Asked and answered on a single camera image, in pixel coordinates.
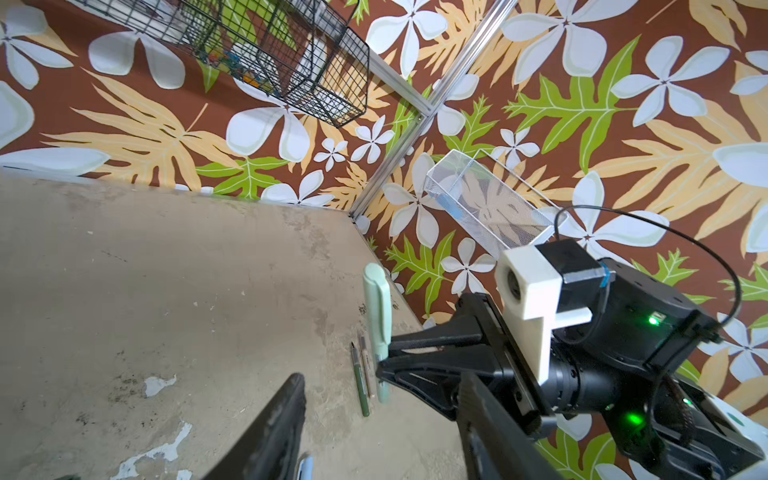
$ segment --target light blue pen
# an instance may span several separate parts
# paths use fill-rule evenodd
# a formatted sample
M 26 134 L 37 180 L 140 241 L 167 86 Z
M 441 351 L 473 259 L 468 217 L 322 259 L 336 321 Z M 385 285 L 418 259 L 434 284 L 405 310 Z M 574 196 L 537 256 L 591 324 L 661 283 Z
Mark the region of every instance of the light blue pen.
M 392 342 L 392 297 L 389 293 L 389 281 L 382 267 L 369 263 L 362 272 L 362 283 L 366 293 L 371 352 L 378 365 L 389 357 L 389 344 Z M 379 402 L 387 403 L 389 385 L 377 380 L 376 395 L 379 396 Z

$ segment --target beige pen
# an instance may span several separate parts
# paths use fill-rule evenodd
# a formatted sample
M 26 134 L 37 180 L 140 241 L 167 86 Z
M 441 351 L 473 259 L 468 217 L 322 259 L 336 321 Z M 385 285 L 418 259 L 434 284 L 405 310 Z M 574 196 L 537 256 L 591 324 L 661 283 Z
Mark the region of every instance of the beige pen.
M 371 399 L 376 398 L 376 371 L 373 368 L 373 361 L 371 355 L 368 353 L 368 347 L 366 346 L 366 336 L 360 333 L 360 355 L 362 357 L 362 366 L 366 371 L 366 384 L 368 385 L 368 397 Z

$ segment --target peeling paint patch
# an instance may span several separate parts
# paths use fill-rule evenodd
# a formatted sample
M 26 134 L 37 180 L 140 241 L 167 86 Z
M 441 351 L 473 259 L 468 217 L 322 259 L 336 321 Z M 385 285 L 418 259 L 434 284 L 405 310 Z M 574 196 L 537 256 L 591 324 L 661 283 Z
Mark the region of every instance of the peeling paint patch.
M 155 396 L 158 393 L 160 393 L 162 389 L 164 389 L 167 386 L 171 386 L 174 383 L 176 383 L 175 375 L 172 379 L 168 379 L 168 380 L 159 379 L 156 376 L 148 377 L 147 379 L 144 380 L 144 384 L 147 387 L 147 390 L 144 394 L 146 395 L 147 398 L 151 396 Z
M 149 452 L 145 452 L 140 455 L 130 457 L 128 460 L 120 464 L 120 468 L 118 468 L 118 474 L 110 478 L 110 480 L 123 480 L 124 478 L 138 477 L 139 474 L 136 471 L 136 462 L 138 462 L 139 460 L 145 457 L 156 459 L 158 456 L 162 456 L 166 462 L 172 462 L 173 460 L 176 460 L 177 458 L 179 458 L 179 452 L 177 451 L 177 449 L 179 448 L 179 444 L 181 444 L 181 441 L 184 440 L 192 430 L 191 424 L 186 422 L 182 422 L 182 423 L 184 424 L 184 426 L 181 427 L 181 431 L 179 432 L 178 435 L 176 435 L 176 439 L 174 440 L 173 443 L 164 443 L 159 447 L 155 447 L 151 449 Z

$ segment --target green pen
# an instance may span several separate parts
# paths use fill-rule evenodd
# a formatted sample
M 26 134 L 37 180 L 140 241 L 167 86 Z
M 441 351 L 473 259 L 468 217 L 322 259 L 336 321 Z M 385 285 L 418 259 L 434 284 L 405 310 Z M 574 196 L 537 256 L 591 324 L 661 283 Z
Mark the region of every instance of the green pen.
M 357 396 L 360 398 L 362 416 L 367 417 L 371 412 L 368 410 L 366 387 L 363 383 L 365 380 L 362 378 L 362 368 L 360 367 L 360 354 L 357 353 L 354 342 L 350 342 L 349 347 L 352 350 L 352 368 L 355 370 L 355 383 L 357 383 Z

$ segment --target metal frame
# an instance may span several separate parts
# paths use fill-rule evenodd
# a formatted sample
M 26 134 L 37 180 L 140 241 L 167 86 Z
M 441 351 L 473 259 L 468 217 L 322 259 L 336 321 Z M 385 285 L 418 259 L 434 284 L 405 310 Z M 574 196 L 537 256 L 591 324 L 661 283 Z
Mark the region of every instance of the metal frame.
M 459 52 L 458 57 L 453 61 L 438 87 L 431 95 L 429 95 L 429 98 L 426 99 L 425 103 L 429 105 L 429 108 L 425 107 L 423 104 L 419 107 L 417 104 L 421 104 L 421 100 L 416 100 L 415 98 L 421 97 L 421 94 L 404 81 L 402 77 L 381 59 L 381 57 L 376 54 L 371 54 L 371 71 L 377 75 L 379 75 L 379 72 L 382 72 L 387 78 L 379 77 L 384 80 L 388 86 L 392 87 L 393 90 L 401 94 L 406 100 L 413 100 L 416 103 L 413 105 L 419 110 L 420 115 L 409 124 L 400 139 L 398 139 L 392 146 L 392 149 L 387 152 L 387 155 L 379 165 L 379 168 L 371 176 L 365 188 L 363 188 L 362 193 L 355 199 L 352 207 L 349 209 L 349 216 L 353 220 L 356 220 L 357 217 L 366 212 L 368 206 L 373 202 L 373 199 L 376 198 L 379 189 L 389 179 L 389 175 L 392 174 L 397 164 L 406 155 L 406 151 L 408 151 L 421 136 L 420 134 L 424 125 L 432 121 L 435 115 L 437 115 L 437 110 L 440 105 L 445 102 L 451 90 L 459 81 L 461 81 L 462 77 L 467 73 L 482 50 L 491 41 L 493 35 L 502 26 L 502 22 L 512 13 L 512 9 L 515 5 L 517 5 L 517 0 L 496 0 L 493 6 L 486 12 L 485 17 L 472 34 L 472 37 L 470 37 L 467 44 Z M 388 72 L 387 68 L 378 65 L 379 62 L 386 65 L 391 72 Z M 392 73 L 394 73 L 399 80 L 395 80 L 392 77 Z

